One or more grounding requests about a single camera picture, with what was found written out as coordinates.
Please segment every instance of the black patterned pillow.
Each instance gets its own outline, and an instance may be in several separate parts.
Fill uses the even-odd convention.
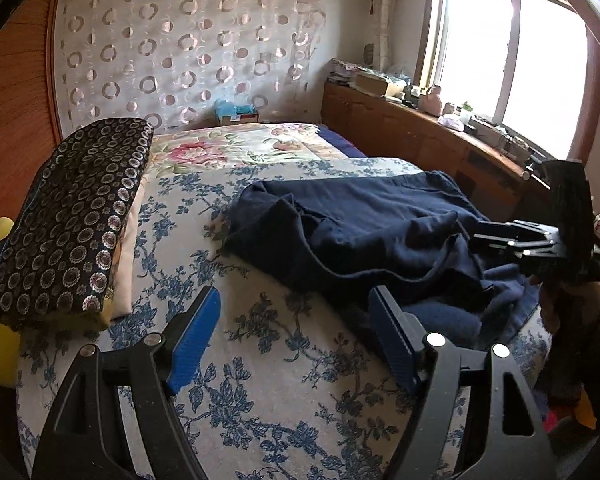
[[[105,119],[56,147],[0,247],[0,322],[99,316],[153,134],[143,120]]]

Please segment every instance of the window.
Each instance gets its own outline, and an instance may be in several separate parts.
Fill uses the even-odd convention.
[[[444,0],[433,81],[556,158],[566,158],[587,67],[582,19],[549,0]]]

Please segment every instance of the window frame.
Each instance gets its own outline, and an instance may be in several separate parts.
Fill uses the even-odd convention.
[[[433,84],[439,84],[442,78],[446,48],[446,34],[448,31],[448,1],[449,0],[427,0],[425,12],[429,13],[429,19],[425,16],[422,29],[422,38],[416,74],[414,81],[421,87],[429,87]],[[565,0],[548,0],[551,3],[565,7],[575,12]],[[505,61],[504,76],[500,95],[493,117],[487,116],[488,120],[494,124],[502,124],[504,114],[509,102],[510,92],[513,85],[513,76],[515,74],[516,62],[518,58],[518,47],[520,46],[520,12],[522,10],[522,0],[511,0],[513,6],[513,17],[511,21],[509,49]],[[600,115],[600,45],[593,38],[587,27],[587,69],[585,76],[585,87],[580,115],[576,124],[576,131],[571,141],[569,158],[577,158],[586,163],[591,150],[596,129],[598,127],[598,118]],[[512,133],[522,137],[522,134],[509,128]],[[540,148],[540,153],[545,150],[537,146],[534,142],[529,143],[534,148]]]

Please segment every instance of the floral blanket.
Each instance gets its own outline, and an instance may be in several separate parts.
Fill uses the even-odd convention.
[[[357,158],[258,164],[152,180],[139,215],[133,313],[106,332],[23,334],[18,428],[29,469],[46,414],[78,349],[125,348],[159,332],[212,284],[221,318],[192,383],[175,399],[210,480],[379,479],[411,413],[412,399],[347,331],[323,298],[292,293],[222,253],[224,216],[261,179],[393,176],[419,171],[403,160]],[[533,383],[549,337],[539,312],[510,348]],[[123,419],[137,471],[151,478],[128,388]],[[460,391],[439,475],[452,471],[466,416]]]
[[[234,124],[154,137],[150,175],[236,168],[296,160],[347,158],[314,124]]]

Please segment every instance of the box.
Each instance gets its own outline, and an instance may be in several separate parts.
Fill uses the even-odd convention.
[[[355,85],[371,95],[396,97],[404,90],[407,83],[400,79],[382,77],[367,72],[357,72]]]
[[[246,124],[246,123],[257,123],[260,122],[260,115],[255,114],[238,114],[235,116],[237,119],[232,120],[232,116],[224,115],[218,118],[219,126],[231,126],[232,124]]]

